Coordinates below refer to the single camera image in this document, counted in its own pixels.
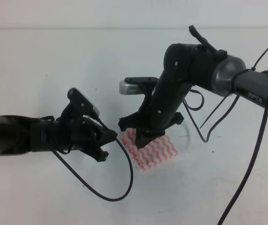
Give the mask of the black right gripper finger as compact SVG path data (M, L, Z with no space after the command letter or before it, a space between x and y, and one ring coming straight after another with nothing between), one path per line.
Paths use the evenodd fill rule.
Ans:
M146 121L141 113L133 113L129 116L119 119L118 126L121 131L126 131L128 128L147 129Z
M135 145L138 149L141 149L148 145L150 142L155 139L164 136L165 130L146 130L137 128L136 129L136 137L135 137Z

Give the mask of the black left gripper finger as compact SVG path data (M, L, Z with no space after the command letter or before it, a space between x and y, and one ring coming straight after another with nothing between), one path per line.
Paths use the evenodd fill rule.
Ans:
M108 152L95 144L83 145L80 150L82 153L94 158L97 162L105 162Z
M114 142L117 138L117 133L109 129L101 120L97 118L96 122L87 118L87 128L94 148L101 148L103 145Z

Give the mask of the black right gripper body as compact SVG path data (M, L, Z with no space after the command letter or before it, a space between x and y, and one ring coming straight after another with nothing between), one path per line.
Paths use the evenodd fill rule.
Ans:
M183 86L141 86L145 98L138 110L139 136L162 136L184 120L177 109L184 99Z

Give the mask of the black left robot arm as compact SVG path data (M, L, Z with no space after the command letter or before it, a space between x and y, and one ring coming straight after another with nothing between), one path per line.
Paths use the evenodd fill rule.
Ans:
M63 155L78 150L98 162L108 152L102 146L115 141L117 133L85 117L68 104L60 117L0 116L0 156L56 151Z

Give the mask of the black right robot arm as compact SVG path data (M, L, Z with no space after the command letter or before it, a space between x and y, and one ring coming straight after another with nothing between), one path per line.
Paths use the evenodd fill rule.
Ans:
M145 96L138 111L118 123L121 131L136 130L139 149L183 122L178 108L193 86L222 97L236 94L268 110L267 72L247 69L240 58L215 49L194 26L189 31L199 43L170 45L159 78L127 77L120 82L121 94Z

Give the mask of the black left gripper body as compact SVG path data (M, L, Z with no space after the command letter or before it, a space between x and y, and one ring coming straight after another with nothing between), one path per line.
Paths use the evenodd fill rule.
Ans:
M56 151L63 155L73 150L81 150L83 145L92 144L86 119L88 116L76 116L71 103L62 111L61 116L42 118L46 124L43 126L43 150Z

